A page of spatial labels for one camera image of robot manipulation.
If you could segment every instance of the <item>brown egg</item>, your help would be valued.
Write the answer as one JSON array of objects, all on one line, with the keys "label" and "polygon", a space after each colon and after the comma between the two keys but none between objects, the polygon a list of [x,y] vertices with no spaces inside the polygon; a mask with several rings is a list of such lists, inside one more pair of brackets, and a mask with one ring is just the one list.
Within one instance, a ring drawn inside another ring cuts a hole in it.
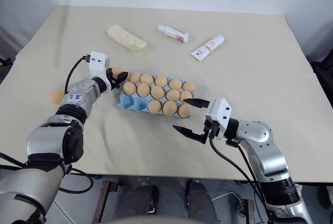
[{"label": "brown egg", "polygon": [[182,87],[182,82],[179,79],[172,79],[169,83],[172,90],[179,90]]},{"label": "brown egg", "polygon": [[189,104],[183,104],[178,109],[178,115],[181,118],[187,118],[192,114],[192,107]]},{"label": "brown egg", "polygon": [[161,108],[162,108],[161,103],[159,101],[157,101],[157,100],[152,100],[148,104],[148,110],[149,110],[149,112],[151,112],[153,114],[155,114],[158,111],[160,111]]},{"label": "brown egg", "polygon": [[134,72],[130,75],[130,82],[137,83],[140,81],[141,74],[139,72]]},{"label": "brown egg", "polygon": [[121,72],[125,71],[122,67],[112,68],[112,74],[117,77]]},{"label": "brown egg", "polygon": [[131,96],[136,93],[136,86],[132,82],[125,82],[123,91],[126,95]]},{"label": "brown egg", "polygon": [[142,74],[140,77],[140,82],[150,85],[154,83],[154,79],[149,74]]},{"label": "brown egg", "polygon": [[168,84],[168,79],[165,75],[159,74],[156,79],[155,79],[155,84],[159,87],[164,87],[167,86]]},{"label": "brown egg", "polygon": [[50,102],[52,104],[59,105],[60,103],[62,103],[64,95],[65,93],[63,90],[53,90],[49,96]]},{"label": "brown egg", "polygon": [[166,116],[173,115],[177,111],[177,103],[174,101],[167,101],[163,106],[163,113]]},{"label": "brown egg", "polygon": [[196,84],[194,82],[185,82],[183,85],[183,90],[193,92],[196,90]]},{"label": "brown egg", "polygon": [[151,96],[156,100],[159,100],[164,97],[164,90],[159,86],[154,86],[151,88]]},{"label": "brown egg", "polygon": [[178,90],[170,90],[168,91],[168,93],[166,94],[166,98],[169,100],[169,101],[176,101],[176,100],[179,100],[181,94],[179,93]]},{"label": "brown egg", "polygon": [[145,83],[141,83],[140,86],[137,88],[137,93],[139,96],[144,98],[150,94],[150,87]]},{"label": "brown egg", "polygon": [[181,102],[182,102],[182,103],[185,103],[185,102],[184,102],[184,99],[188,99],[188,98],[193,98],[193,96],[192,96],[192,94],[191,94],[190,92],[184,90],[184,91],[181,93]]}]

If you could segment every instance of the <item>cream tube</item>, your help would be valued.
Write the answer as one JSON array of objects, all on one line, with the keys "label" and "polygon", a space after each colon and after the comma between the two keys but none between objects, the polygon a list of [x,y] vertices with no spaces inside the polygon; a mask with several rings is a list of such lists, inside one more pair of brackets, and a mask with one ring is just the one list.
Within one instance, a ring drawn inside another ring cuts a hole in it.
[{"label": "cream tube", "polygon": [[160,24],[158,25],[158,30],[180,42],[186,43],[188,40],[188,33],[182,32],[178,29],[174,29],[170,26]]},{"label": "cream tube", "polygon": [[217,35],[216,37],[209,40],[203,46],[197,48],[195,51],[191,53],[196,59],[202,61],[209,53],[211,53],[214,49],[220,46],[224,42],[224,37],[222,35]]}]

